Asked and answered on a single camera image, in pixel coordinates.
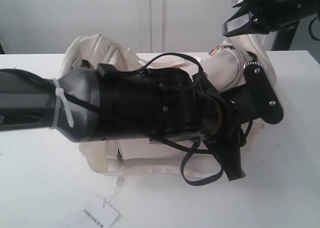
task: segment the zip tie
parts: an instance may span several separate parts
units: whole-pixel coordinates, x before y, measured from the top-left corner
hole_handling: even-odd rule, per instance
[[[52,79],[52,80],[53,80],[55,87],[56,87],[55,88],[56,102],[55,102],[53,123],[52,123],[52,126],[50,129],[55,129],[57,127],[58,120],[59,120],[61,101],[64,106],[64,111],[65,111],[65,115],[66,115],[66,119],[68,121],[68,124],[72,128],[74,126],[74,119],[72,117],[69,101],[65,97],[65,91],[63,88],[60,87],[60,84],[57,79]]]

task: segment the metal bolt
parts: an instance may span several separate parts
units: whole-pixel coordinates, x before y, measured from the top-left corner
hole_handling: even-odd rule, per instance
[[[276,104],[277,104],[277,103],[276,103],[275,100],[271,100],[271,101],[269,102],[269,105],[270,105],[271,107],[274,107]]]
[[[258,24],[258,23],[259,23],[259,20],[258,20],[258,19],[254,19],[254,20],[253,20],[253,23],[254,23],[254,24]]]

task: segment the screw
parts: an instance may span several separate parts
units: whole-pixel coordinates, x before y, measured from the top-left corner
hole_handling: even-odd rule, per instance
[[[271,107],[274,107],[276,104],[277,104],[277,103],[276,103],[275,100],[271,100],[271,101],[269,102],[269,105],[270,105]]]

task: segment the white tag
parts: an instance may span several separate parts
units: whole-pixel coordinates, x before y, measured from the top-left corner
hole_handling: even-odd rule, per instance
[[[119,213],[104,200],[96,196],[83,208],[59,221],[59,228],[109,228]]]

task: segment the white bag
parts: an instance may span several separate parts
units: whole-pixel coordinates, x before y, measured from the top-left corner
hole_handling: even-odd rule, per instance
[[[243,35],[227,38],[222,45],[210,51],[211,57],[201,61],[208,79],[219,90],[224,91],[243,84],[243,67],[253,60],[247,52],[256,55],[262,63],[270,80],[275,83],[276,74],[255,35]],[[131,50],[122,48],[117,42],[103,35],[78,37],[68,48],[61,68],[61,75],[81,66],[82,60],[88,60],[91,68],[99,63],[113,64],[118,70],[132,71],[146,63]],[[157,60],[152,68],[180,67],[190,76],[198,72],[196,65],[174,57]],[[263,129],[263,121],[255,120],[247,137],[247,144],[242,150],[252,150]],[[180,143],[191,147],[192,143]],[[90,168],[110,176],[141,174],[180,175],[180,164],[185,152],[164,144],[149,144],[148,139],[110,140],[87,142],[79,145],[79,150],[86,157]],[[204,178],[219,171],[219,164],[211,155],[195,154],[187,163],[184,174],[188,177]]]

